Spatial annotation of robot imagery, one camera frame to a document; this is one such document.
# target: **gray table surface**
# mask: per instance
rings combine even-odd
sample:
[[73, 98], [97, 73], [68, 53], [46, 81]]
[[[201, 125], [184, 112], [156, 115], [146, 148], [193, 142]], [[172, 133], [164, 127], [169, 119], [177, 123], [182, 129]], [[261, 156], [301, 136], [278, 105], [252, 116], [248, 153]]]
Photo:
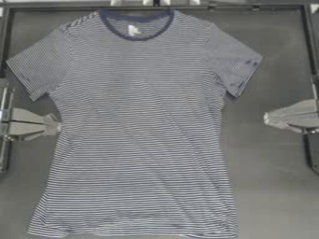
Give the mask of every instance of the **gray table surface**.
[[[226, 97], [222, 112], [220, 140], [234, 191], [238, 239], [316, 238], [319, 176], [305, 165], [301, 136], [262, 124], [264, 112], [310, 98], [300, 13], [185, 12], [213, 21], [264, 56], [242, 95], [237, 99]], [[59, 23], [84, 14], [17, 12], [11, 21], [9, 56]], [[30, 102], [9, 70], [7, 79], [17, 89], [17, 107], [39, 115], [58, 114], [46, 96]], [[26, 228], [46, 183], [54, 143], [55, 137], [42, 137], [13, 144], [10, 169], [0, 180], [1, 239], [39, 238], [26, 235]], [[100, 237], [70, 235], [66, 238]]]

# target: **navy collar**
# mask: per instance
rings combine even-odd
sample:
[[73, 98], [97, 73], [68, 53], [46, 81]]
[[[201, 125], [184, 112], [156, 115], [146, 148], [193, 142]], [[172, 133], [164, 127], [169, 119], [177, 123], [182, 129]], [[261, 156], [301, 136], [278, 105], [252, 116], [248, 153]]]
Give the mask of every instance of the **navy collar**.
[[[132, 15], [124, 15], [118, 11], [109, 10], [106, 8], [98, 8], [98, 15], [105, 27], [112, 31], [114, 35], [130, 41], [145, 41], [158, 36], [168, 29], [174, 18], [174, 10], [168, 7], [164, 10], [157, 11], [152, 15], [132, 16]], [[148, 37], [133, 37], [133, 36], [121, 34], [106, 19], [106, 18], [112, 18], [116, 20], [126, 20], [133, 22], [149, 22], [164, 16], [169, 16], [168, 22], [165, 23], [164, 27], [153, 35], [149, 35]]]

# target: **short sleeve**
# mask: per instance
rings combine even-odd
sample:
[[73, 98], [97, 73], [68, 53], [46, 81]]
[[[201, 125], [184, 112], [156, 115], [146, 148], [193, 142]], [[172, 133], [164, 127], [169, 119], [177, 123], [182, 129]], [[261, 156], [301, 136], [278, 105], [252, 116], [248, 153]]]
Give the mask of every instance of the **short sleeve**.
[[61, 83], [70, 63], [66, 24], [59, 25], [27, 48], [6, 59], [6, 65], [23, 84], [31, 101]]
[[208, 62], [225, 91], [240, 96], [262, 56], [212, 23], [206, 39]]

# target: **shirt body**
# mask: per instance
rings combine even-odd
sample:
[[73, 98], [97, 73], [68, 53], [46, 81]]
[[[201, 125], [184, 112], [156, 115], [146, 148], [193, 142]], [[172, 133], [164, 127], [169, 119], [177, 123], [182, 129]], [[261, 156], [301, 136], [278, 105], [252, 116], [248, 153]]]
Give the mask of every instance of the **shirt body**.
[[62, 119], [27, 232], [236, 237], [221, 108], [260, 61], [169, 8], [146, 17], [98, 9], [10, 57], [30, 99], [46, 93]]

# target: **metal bracket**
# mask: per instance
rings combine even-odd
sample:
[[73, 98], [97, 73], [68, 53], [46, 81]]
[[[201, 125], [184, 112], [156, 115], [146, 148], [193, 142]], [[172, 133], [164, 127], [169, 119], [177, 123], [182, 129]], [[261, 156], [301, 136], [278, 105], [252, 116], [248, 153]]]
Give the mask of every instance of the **metal bracket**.
[[319, 134], [308, 134], [304, 136], [308, 166], [319, 175]]
[[0, 88], [0, 174], [9, 169], [10, 141], [26, 141], [61, 131], [61, 123], [51, 114], [38, 116], [22, 108], [11, 107], [13, 88]]

